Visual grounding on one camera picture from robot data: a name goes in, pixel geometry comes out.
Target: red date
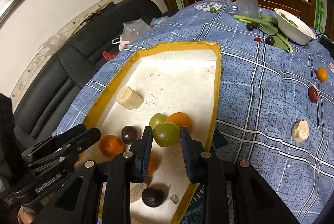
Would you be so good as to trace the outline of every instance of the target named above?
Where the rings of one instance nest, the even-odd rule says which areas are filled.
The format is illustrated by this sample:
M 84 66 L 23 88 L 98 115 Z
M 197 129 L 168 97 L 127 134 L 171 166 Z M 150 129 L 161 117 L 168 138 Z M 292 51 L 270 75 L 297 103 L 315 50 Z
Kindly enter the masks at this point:
M 311 102 L 317 102 L 319 99 L 317 89 L 314 86 L 310 86 L 308 89 Z

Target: dark purple grape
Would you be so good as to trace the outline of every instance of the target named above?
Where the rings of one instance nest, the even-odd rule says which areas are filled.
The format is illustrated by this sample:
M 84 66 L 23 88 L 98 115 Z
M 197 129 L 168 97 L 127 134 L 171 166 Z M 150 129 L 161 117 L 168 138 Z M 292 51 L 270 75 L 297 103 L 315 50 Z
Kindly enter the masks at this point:
M 257 23 L 252 23 L 253 29 L 256 30 L 258 28 L 258 24 Z
M 138 131 L 133 126 L 125 126 L 121 133 L 122 140 L 125 144 L 131 145 L 133 141 L 138 139 Z
M 162 190 L 146 188 L 142 192 L 143 202 L 150 207 L 158 207 L 166 200 L 166 195 Z
M 266 37 L 264 40 L 265 44 L 268 44 L 270 46 L 273 46 L 275 44 L 275 39 L 273 37 Z
M 253 31 L 253 29 L 254 29 L 253 25 L 251 23 L 247 23 L 246 28 L 247 28 L 248 31 Z

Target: orange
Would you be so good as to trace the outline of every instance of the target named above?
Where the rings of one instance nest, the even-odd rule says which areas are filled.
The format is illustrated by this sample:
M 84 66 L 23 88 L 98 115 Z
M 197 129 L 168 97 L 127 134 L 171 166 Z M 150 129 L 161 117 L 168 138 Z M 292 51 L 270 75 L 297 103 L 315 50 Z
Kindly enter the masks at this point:
M 318 68 L 318 70 L 316 71 L 317 77 L 321 82 L 324 82 L 327 80 L 328 78 L 328 74 L 325 68 L 320 67 Z
M 158 156 L 156 155 L 155 152 L 151 152 L 150 163 L 148 165 L 148 171 L 147 171 L 148 176 L 151 176 L 153 172 L 155 172 L 155 170 L 158 167 L 158 164 L 159 164 Z
M 173 122 L 180 128 L 187 127 L 189 132 L 191 132 L 192 130 L 191 119 L 186 113 L 182 112 L 174 113 L 166 119 L 166 122 Z
M 123 142 L 116 136 L 108 134 L 100 139 L 100 152 L 108 159 L 123 152 Z

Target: brown tile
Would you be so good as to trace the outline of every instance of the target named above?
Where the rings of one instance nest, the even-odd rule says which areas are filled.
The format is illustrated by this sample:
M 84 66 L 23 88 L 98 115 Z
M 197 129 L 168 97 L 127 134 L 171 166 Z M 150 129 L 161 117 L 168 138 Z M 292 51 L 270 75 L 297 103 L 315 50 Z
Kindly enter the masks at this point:
M 285 11 L 288 11 L 289 13 L 291 13 L 291 14 L 293 14 L 293 15 L 295 15 L 296 17 L 298 17 L 298 18 L 300 18 L 300 11 L 298 11 L 298 10 L 295 10 L 295 9 L 293 9 L 293 8 L 290 8 L 290 7 L 287 7 L 287 6 L 285 6 L 285 5 L 279 5 L 280 7 L 280 9 L 283 9 L 283 10 L 285 10 Z
M 278 3 L 273 3 L 265 0 L 258 0 L 258 5 L 265 6 L 267 8 L 278 8 Z

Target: yellow tape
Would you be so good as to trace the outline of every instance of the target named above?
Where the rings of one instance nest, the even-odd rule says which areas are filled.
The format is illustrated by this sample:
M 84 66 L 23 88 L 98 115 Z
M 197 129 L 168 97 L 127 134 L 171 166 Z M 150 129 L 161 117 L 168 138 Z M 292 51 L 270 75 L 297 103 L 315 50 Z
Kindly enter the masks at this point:
M 116 90 L 121 85 L 122 81 L 126 77 L 127 73 L 131 67 L 142 57 L 155 55 L 162 52 L 170 51 L 185 51 L 193 49 L 211 49 L 216 54 L 216 71 L 214 77 L 214 90 L 213 90 L 213 112 L 210 122 L 210 128 L 205 142 L 204 149 L 206 151 L 210 150 L 216 117 L 218 110 L 218 97 L 219 97 L 219 87 L 220 87 L 220 76 L 221 76 L 221 55 L 220 46 L 217 43 L 207 42 L 207 41 L 196 41 L 196 42 L 166 42 L 159 43 L 156 46 L 148 49 L 143 49 L 136 51 L 133 56 L 123 65 L 123 67 L 116 73 L 116 75 L 110 80 L 109 84 L 97 98 L 91 109 L 89 110 L 83 124 L 87 129 L 91 127 L 96 127 L 104 109 L 111 100 L 112 96 L 115 94 Z M 180 204 L 178 205 L 175 214 L 170 221 L 170 224 L 179 224 L 184 213 L 186 212 L 191 198 L 193 197 L 198 184 L 189 184 L 186 192 L 184 193 Z

